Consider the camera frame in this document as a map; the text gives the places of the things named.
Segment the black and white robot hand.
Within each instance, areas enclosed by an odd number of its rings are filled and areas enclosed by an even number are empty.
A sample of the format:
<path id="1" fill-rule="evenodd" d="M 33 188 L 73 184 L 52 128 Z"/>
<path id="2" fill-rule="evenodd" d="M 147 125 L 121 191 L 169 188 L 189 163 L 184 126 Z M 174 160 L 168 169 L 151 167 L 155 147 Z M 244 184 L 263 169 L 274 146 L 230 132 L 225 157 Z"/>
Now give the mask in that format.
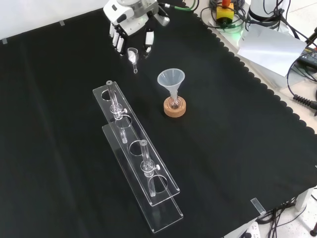
<path id="1" fill-rule="evenodd" d="M 147 58 L 152 52 L 155 39 L 151 19 L 163 27 L 170 22 L 168 14 L 156 0 L 109 0 L 103 11 L 110 21 L 112 46 L 120 55 L 127 53 L 128 40 L 140 33 L 143 43 L 139 51 Z"/>

